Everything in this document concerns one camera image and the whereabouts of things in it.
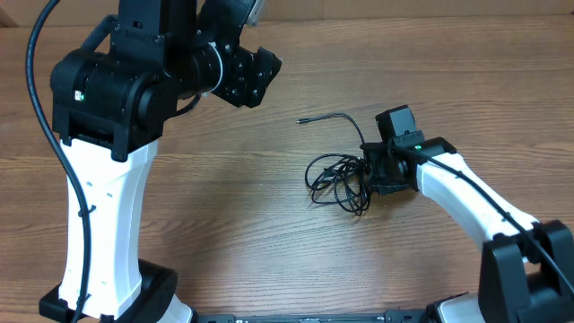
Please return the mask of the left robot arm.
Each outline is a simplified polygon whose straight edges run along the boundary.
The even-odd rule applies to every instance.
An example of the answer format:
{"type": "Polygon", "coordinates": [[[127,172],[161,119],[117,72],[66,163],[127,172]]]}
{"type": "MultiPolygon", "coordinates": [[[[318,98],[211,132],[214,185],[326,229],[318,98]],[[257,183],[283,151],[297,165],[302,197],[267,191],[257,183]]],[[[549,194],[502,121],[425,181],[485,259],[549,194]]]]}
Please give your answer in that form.
{"type": "Polygon", "coordinates": [[[146,181],[167,120],[206,93],[258,106],[281,60],[239,44],[257,0],[121,0],[50,76],[53,112],[36,109],[68,181],[62,282],[39,301],[57,322],[190,323],[177,273],[138,256],[146,181]]]}

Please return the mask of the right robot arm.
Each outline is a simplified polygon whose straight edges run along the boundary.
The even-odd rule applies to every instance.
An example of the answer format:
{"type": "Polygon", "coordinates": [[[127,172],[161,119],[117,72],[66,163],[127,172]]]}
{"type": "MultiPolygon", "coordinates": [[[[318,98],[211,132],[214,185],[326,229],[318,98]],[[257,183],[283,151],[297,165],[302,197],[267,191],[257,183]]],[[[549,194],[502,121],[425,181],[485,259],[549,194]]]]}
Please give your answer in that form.
{"type": "Polygon", "coordinates": [[[361,145],[370,188],[408,188],[442,207],[481,252],[476,293],[428,305],[423,322],[571,322],[573,234],[506,201],[442,137],[425,138],[406,105],[375,117],[381,140],[361,145]]]}

